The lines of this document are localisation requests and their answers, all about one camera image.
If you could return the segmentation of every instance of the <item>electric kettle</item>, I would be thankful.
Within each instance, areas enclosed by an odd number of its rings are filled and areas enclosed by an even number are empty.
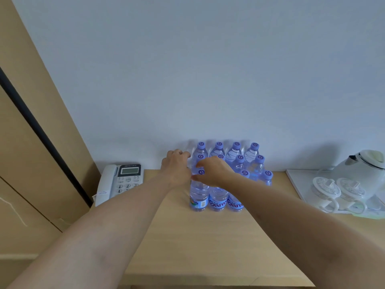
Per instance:
[[[348,178],[358,181],[366,190],[363,200],[385,189],[385,156],[380,151],[362,150],[350,155],[331,172],[332,179]]]

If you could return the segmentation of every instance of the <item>desk surface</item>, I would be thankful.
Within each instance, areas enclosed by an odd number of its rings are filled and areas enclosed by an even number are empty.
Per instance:
[[[144,181],[158,170],[145,170]],[[284,172],[273,186],[298,197]],[[382,248],[385,220],[334,214]],[[312,286],[253,217],[189,208],[189,185],[171,191],[132,258],[122,284]]]

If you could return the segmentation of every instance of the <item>water bottle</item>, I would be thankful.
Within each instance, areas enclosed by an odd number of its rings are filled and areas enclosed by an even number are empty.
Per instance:
[[[224,159],[222,154],[219,154],[218,157],[220,159]],[[209,193],[209,204],[211,209],[216,212],[223,210],[227,204],[227,197],[229,192],[222,188],[216,188],[211,186]]]
[[[231,166],[231,163],[235,160],[235,158],[238,155],[242,155],[241,151],[241,143],[239,142],[234,142],[233,147],[227,152],[226,154],[226,162]]]
[[[250,171],[250,179],[257,181],[264,170],[264,156],[258,155],[250,164],[248,170]]]
[[[241,170],[240,174],[242,176],[244,176],[245,178],[249,178],[249,176],[250,176],[250,172],[248,172],[247,170],[244,170],[244,169]],[[242,203],[230,193],[229,193],[229,197],[227,199],[227,206],[233,212],[239,212],[243,209]]]
[[[241,170],[244,169],[244,157],[243,157],[243,155],[238,155],[230,166],[234,170],[234,172],[240,173]]]
[[[246,150],[246,152],[244,153],[244,159],[245,159],[245,164],[249,165],[250,163],[252,163],[252,161],[254,161],[254,159],[256,158],[256,156],[259,155],[259,144],[258,143],[252,143],[250,145],[250,148]]]
[[[272,185],[273,173],[270,170],[264,170],[261,176],[258,178],[259,181],[263,181],[266,185]]]
[[[215,143],[214,149],[210,152],[210,157],[218,156],[218,155],[225,155],[222,142]]]
[[[196,175],[199,170],[199,168],[196,167],[196,164],[198,161],[203,160],[208,156],[205,142],[198,142],[198,146],[192,155],[191,171],[192,174]]]
[[[203,169],[198,170],[198,174],[204,175]],[[192,180],[190,186],[190,207],[196,211],[203,211],[209,199],[209,186],[199,181]]]

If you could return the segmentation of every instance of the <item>white tray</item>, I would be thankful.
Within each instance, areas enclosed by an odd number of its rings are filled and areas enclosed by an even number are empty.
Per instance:
[[[289,177],[292,185],[294,186],[295,190],[297,191],[298,196],[300,196],[301,200],[304,200],[305,195],[309,192],[310,185],[313,181],[313,178],[316,176],[322,176],[325,178],[330,178],[331,171],[320,171],[317,174],[317,170],[293,170],[288,169],[286,170],[286,174]],[[368,210],[362,214],[362,216],[365,216],[366,214],[374,213],[375,211],[383,211],[385,212],[385,205],[380,201],[380,199],[377,196],[373,196],[369,200],[366,201],[366,204],[368,206]],[[359,212],[362,208],[357,208],[354,205],[351,207],[352,210],[357,210]],[[338,210],[336,212],[337,214],[353,214],[350,211],[347,210]]]

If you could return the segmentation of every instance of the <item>telephone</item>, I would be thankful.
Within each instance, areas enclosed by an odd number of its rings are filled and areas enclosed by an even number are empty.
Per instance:
[[[140,164],[107,165],[97,187],[95,207],[143,183]]]

